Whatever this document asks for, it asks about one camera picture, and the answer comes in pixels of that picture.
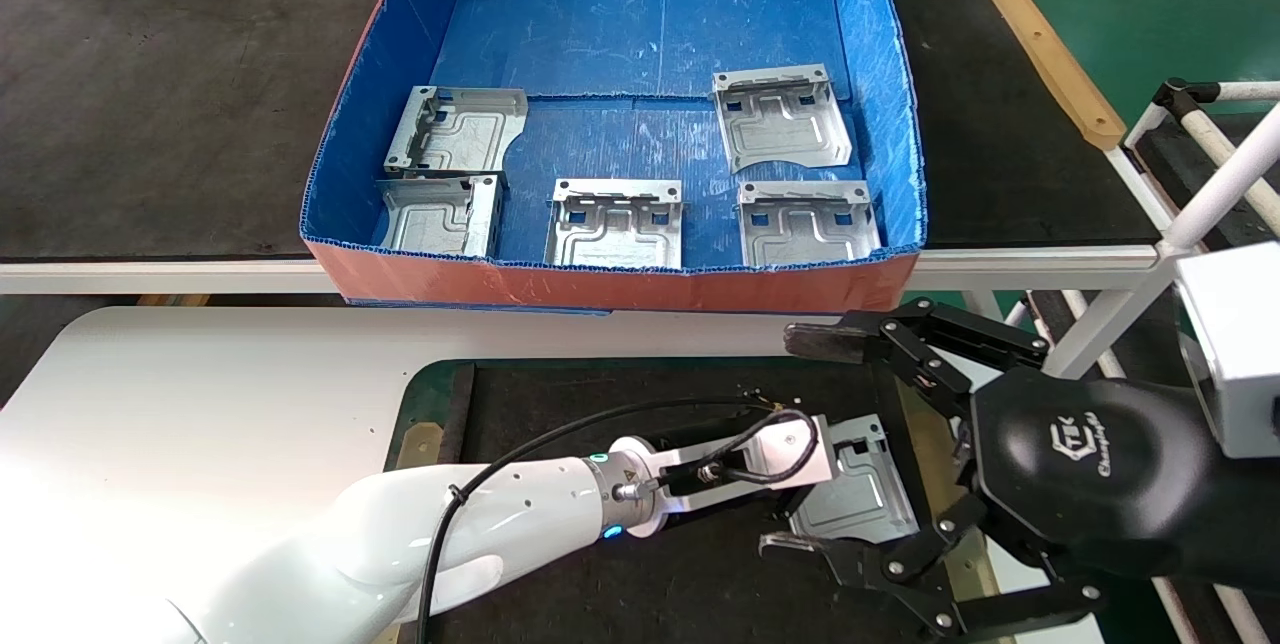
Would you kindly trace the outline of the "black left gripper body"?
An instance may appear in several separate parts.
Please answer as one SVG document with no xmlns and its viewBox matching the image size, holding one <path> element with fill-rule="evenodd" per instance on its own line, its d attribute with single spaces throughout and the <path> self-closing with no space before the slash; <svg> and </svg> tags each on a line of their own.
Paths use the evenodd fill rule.
<svg viewBox="0 0 1280 644">
<path fill-rule="evenodd" d="M 691 512 L 668 515 L 660 530 L 669 531 L 699 520 L 727 515 L 739 510 L 756 511 L 767 521 L 785 522 L 803 503 L 805 497 L 805 487 L 759 490 Z"/>
</svg>

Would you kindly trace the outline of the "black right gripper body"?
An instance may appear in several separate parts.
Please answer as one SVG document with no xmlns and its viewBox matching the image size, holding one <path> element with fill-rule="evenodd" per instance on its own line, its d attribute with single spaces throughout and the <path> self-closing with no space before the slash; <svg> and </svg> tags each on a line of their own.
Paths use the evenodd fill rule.
<svg viewBox="0 0 1280 644">
<path fill-rule="evenodd" d="M 1226 457 L 1196 394 L 1015 369 L 969 415 L 979 490 L 1082 566 L 1274 590 L 1277 461 Z"/>
</svg>

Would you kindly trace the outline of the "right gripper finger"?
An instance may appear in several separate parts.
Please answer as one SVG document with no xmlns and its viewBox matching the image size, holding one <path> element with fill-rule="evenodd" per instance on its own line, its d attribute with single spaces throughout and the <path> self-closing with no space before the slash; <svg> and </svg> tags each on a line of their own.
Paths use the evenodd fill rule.
<svg viewBox="0 0 1280 644">
<path fill-rule="evenodd" d="M 1039 548 L 1033 561 L 1044 566 L 1048 583 L 1039 588 L 955 600 L 922 579 L 973 531 L 984 531 L 1000 517 L 975 494 L 961 495 L 933 524 L 886 545 L 859 539 L 828 539 L 795 533 L 769 533 L 759 539 L 762 556 L 800 552 L 819 556 L 836 584 L 878 592 L 916 617 L 928 640 L 995 640 L 1075 624 L 1103 607 L 1102 590 L 1084 576 L 1065 577 Z"/>
<path fill-rule="evenodd" d="M 1050 352 L 1047 341 L 1020 328 L 931 298 L 915 298 L 888 312 L 851 310 L 836 324 L 792 321 L 783 344 L 803 360 L 884 364 L 947 419 L 970 417 L 972 382 L 941 353 L 1005 373 L 1038 369 Z"/>
</svg>

